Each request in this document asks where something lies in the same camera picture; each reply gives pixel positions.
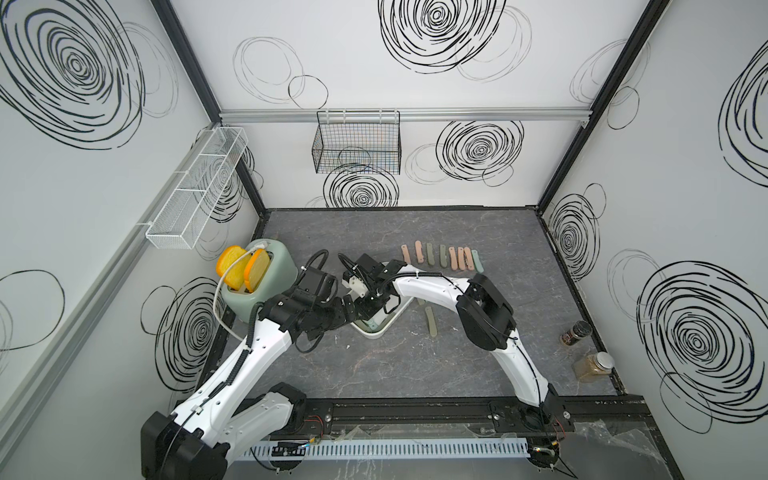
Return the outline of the teal folding fruit knife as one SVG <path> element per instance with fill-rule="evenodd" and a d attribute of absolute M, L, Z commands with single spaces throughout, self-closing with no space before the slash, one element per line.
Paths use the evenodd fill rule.
<path fill-rule="evenodd" d="M 474 266 L 475 266 L 476 271 L 479 272 L 479 273 L 483 273 L 484 272 L 484 267 L 483 267 L 483 264 L 481 262 L 479 252 L 477 250 L 475 250 L 475 249 L 472 249 L 471 250 L 471 254 L 472 254 L 472 258 L 473 258 L 473 262 L 474 262 Z"/>

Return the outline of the olive fruit knife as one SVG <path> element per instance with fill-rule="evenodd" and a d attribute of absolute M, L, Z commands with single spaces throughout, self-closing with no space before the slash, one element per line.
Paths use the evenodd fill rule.
<path fill-rule="evenodd" d="M 439 260 L 440 260 L 440 265 L 441 265 L 442 268 L 448 268 L 449 267 L 448 248 L 444 244 L 441 244 L 439 246 Z"/>

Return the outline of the pink folding fruit knife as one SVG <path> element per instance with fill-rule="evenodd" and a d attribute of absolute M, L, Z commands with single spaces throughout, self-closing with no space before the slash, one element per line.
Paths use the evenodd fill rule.
<path fill-rule="evenodd" d="M 449 247 L 448 252 L 449 252 L 449 257 L 450 257 L 451 269 L 456 271 L 456 270 L 459 269 L 459 265 L 458 265 L 458 258 L 457 258 L 457 253 L 456 253 L 455 247 L 453 247 L 453 246 Z"/>

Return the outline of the white plastic storage box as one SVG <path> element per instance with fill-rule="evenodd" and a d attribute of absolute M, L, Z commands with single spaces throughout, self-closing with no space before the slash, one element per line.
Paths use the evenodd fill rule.
<path fill-rule="evenodd" d="M 385 306 L 368 320 L 355 320 L 352 327 L 369 340 L 381 338 L 394 322 L 405 312 L 413 297 L 390 296 Z"/>

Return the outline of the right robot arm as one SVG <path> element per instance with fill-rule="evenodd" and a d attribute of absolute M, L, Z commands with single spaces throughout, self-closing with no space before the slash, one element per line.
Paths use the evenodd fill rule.
<path fill-rule="evenodd" d="M 487 276 L 449 277 L 399 260 L 378 262 L 367 254 L 355 261 L 342 253 L 338 258 L 352 298 L 353 324 L 361 333 L 382 336 L 415 300 L 448 309 L 458 315 L 468 340 L 496 359 L 522 414 L 541 429 L 556 422 L 558 394 L 522 344 L 511 304 Z"/>

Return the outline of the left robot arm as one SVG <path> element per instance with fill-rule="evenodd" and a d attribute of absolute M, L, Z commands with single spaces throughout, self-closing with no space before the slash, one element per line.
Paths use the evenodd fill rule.
<path fill-rule="evenodd" d="M 319 339 L 353 322 L 351 295 L 313 267 L 287 290 L 257 303 L 246 338 L 211 377 L 171 414 L 152 414 L 141 428 L 146 479 L 222 479 L 257 441 L 286 427 L 304 396 L 277 386 L 238 408 L 266 370 L 301 336 Z"/>

